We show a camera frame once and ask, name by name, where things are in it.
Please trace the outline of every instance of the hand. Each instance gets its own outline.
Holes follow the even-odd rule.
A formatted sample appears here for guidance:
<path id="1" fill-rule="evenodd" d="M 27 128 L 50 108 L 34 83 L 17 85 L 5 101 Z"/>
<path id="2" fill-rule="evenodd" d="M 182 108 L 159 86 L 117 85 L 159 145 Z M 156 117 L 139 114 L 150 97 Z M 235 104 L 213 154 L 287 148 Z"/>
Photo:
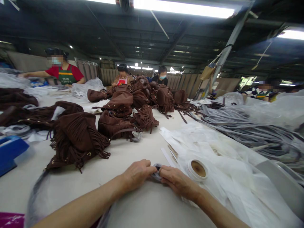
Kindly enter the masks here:
<path id="1" fill-rule="evenodd" d="M 134 162 L 122 174 L 126 181 L 126 191 L 129 192 L 139 188 L 152 173 L 156 172 L 157 169 L 151 166 L 150 160 L 143 159 Z"/>
<path id="2" fill-rule="evenodd" d="M 18 74 L 18 77 L 20 78 L 27 78 L 27 73 Z"/>
<path id="3" fill-rule="evenodd" d="M 169 185 L 176 194 L 193 202 L 196 201 L 201 192 L 201 187 L 194 183 L 182 171 L 177 168 L 162 166 L 159 173 L 162 177 L 161 182 Z"/>

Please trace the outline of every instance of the green apron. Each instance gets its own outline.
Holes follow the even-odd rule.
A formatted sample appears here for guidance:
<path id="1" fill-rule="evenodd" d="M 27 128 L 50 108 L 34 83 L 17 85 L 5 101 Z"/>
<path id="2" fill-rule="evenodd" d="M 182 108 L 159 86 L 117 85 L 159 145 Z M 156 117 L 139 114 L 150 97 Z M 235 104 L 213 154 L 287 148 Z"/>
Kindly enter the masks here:
<path id="1" fill-rule="evenodd" d="M 62 70 L 61 67 L 59 67 L 59 77 L 58 80 L 61 82 L 62 85 L 66 84 L 73 84 L 76 83 L 76 79 L 73 76 L 72 73 L 72 66 L 69 65 L 66 71 Z"/>

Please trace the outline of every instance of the forearm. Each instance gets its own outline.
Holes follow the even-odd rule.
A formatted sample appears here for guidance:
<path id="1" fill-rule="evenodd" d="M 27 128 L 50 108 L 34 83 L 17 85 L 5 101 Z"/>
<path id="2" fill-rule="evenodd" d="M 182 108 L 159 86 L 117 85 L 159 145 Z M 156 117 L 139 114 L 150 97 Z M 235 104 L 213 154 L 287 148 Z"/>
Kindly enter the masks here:
<path id="1" fill-rule="evenodd" d="M 125 193 L 123 176 L 117 176 L 50 214 L 34 228 L 89 228 Z"/>
<path id="2" fill-rule="evenodd" d="M 86 82 L 86 79 L 83 77 L 82 79 L 80 79 L 77 84 L 84 84 Z"/>
<path id="3" fill-rule="evenodd" d="M 217 228 L 249 228 L 247 224 L 221 205 L 205 189 L 202 189 L 198 194 L 195 203 L 206 213 Z"/>
<path id="4" fill-rule="evenodd" d="M 28 72 L 25 73 L 26 77 L 40 77 L 40 78 L 45 78 L 49 77 L 50 75 L 46 73 L 45 71 L 36 71 L 36 72 Z"/>

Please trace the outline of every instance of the face mask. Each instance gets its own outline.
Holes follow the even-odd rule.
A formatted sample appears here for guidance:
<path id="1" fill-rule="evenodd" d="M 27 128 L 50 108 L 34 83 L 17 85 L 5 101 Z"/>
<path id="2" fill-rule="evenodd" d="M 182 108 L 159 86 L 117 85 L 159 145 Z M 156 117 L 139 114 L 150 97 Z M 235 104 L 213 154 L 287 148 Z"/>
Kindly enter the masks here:
<path id="1" fill-rule="evenodd" d="M 57 66 L 61 66 L 61 62 L 58 61 L 58 58 L 56 58 L 56 57 L 52 58 L 52 64 L 53 65 L 57 65 Z"/>

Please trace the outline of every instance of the pink fabric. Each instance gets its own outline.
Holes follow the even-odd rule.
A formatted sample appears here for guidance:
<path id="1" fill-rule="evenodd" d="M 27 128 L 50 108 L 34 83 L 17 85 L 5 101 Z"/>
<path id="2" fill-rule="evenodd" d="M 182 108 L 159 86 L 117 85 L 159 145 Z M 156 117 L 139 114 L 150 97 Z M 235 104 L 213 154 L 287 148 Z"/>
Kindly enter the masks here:
<path id="1" fill-rule="evenodd" d="M 0 212 L 0 227 L 23 228 L 24 214 Z"/>

